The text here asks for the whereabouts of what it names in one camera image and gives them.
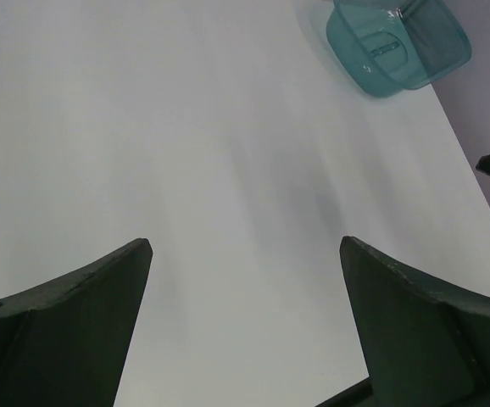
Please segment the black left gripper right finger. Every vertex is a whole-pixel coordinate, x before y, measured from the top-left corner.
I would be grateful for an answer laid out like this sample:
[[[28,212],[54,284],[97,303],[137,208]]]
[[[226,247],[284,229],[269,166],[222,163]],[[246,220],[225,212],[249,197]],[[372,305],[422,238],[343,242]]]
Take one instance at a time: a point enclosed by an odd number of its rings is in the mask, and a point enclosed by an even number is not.
[[[490,406],[490,297],[342,239],[368,376],[325,406]]]

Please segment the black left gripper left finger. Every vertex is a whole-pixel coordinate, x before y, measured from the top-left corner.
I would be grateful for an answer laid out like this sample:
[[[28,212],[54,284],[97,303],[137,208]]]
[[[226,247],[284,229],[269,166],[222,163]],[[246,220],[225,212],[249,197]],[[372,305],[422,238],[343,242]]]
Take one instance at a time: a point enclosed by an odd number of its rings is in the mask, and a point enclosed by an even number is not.
[[[138,238],[0,298],[0,406],[112,406],[153,250]]]

